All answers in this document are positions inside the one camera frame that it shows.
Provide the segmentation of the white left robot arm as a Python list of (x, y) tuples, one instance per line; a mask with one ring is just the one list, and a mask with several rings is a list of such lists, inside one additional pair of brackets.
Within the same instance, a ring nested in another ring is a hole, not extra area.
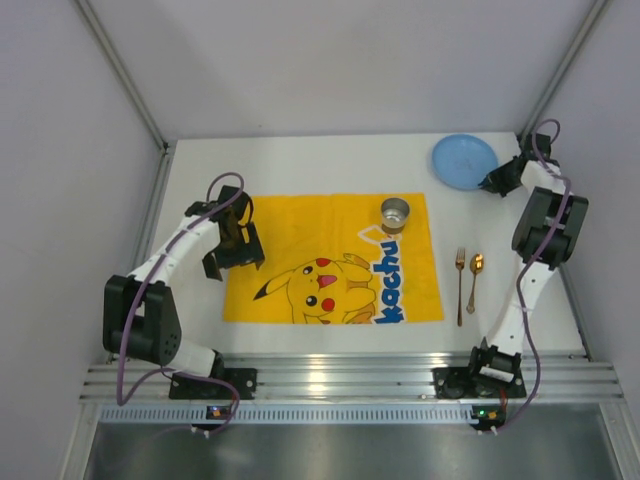
[(161, 368), (212, 377), (220, 354), (183, 336), (186, 316), (178, 313), (174, 294), (200, 268), (209, 280), (222, 271), (254, 264), (265, 255), (255, 224), (243, 221), (254, 211), (240, 187), (225, 185), (218, 198), (196, 201), (171, 237), (144, 264), (106, 283), (102, 344), (106, 351)]

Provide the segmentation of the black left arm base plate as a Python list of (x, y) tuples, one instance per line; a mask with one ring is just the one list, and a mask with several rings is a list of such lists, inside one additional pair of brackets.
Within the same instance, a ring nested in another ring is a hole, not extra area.
[(169, 398), (171, 400), (252, 400), (257, 388), (257, 370), (254, 368), (225, 368), (219, 380), (231, 385), (238, 393), (218, 383), (196, 379), (182, 373), (172, 375)]

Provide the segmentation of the yellow Pikachu cloth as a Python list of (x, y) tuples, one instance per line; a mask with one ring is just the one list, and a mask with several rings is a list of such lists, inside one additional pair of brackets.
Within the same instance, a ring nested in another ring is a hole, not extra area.
[(231, 269), (228, 323), (392, 325), (444, 318), (426, 198), (403, 193), (408, 221), (382, 228), (384, 194), (262, 196), (253, 222), (265, 254)]

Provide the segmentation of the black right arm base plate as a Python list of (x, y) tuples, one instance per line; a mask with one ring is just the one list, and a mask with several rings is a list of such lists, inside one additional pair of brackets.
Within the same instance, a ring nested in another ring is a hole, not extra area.
[(524, 399), (527, 396), (521, 377), (508, 383), (480, 374), (467, 367), (440, 367), (432, 370), (437, 399)]

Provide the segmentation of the steel cup with cork base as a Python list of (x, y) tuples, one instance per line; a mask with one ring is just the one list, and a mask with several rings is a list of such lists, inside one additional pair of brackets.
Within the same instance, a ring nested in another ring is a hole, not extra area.
[(386, 198), (380, 207), (381, 228), (387, 234), (401, 233), (410, 215), (409, 203), (399, 197)]

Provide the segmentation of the copper fork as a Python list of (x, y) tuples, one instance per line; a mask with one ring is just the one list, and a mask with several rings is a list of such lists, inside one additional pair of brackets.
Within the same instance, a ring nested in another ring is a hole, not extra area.
[(464, 247), (459, 247), (456, 251), (455, 258), (455, 268), (458, 273), (457, 279), (457, 313), (456, 313), (456, 324), (458, 327), (463, 325), (462, 318), (462, 272), (464, 270), (466, 263), (466, 249)]

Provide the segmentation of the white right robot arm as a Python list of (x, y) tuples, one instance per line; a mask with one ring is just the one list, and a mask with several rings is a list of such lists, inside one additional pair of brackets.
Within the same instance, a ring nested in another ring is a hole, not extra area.
[(589, 208), (589, 200), (572, 191), (571, 180), (551, 158), (556, 139), (528, 134), (521, 153), (479, 183), (482, 190), (501, 197), (520, 187), (529, 194), (511, 240), (518, 257), (514, 287), (470, 359), (475, 375), (503, 384), (516, 381), (524, 345), (531, 339), (535, 305), (556, 270), (571, 258)]

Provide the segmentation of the copper spoon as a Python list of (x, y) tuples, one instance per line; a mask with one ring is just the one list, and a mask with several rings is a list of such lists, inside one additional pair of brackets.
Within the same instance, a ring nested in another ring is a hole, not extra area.
[(469, 264), (469, 268), (472, 274), (472, 284), (471, 291), (468, 299), (468, 303), (466, 306), (466, 311), (469, 314), (474, 314), (476, 309), (476, 285), (477, 285), (477, 277), (483, 271), (485, 265), (484, 255), (481, 253), (476, 253)]

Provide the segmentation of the blue plastic plate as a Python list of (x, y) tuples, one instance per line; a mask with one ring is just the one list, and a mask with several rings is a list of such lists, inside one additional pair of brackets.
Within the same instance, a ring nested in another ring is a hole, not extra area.
[(469, 134), (453, 134), (439, 140), (432, 150), (431, 163), (442, 183), (461, 191), (480, 189), (486, 176), (499, 167), (492, 147)]

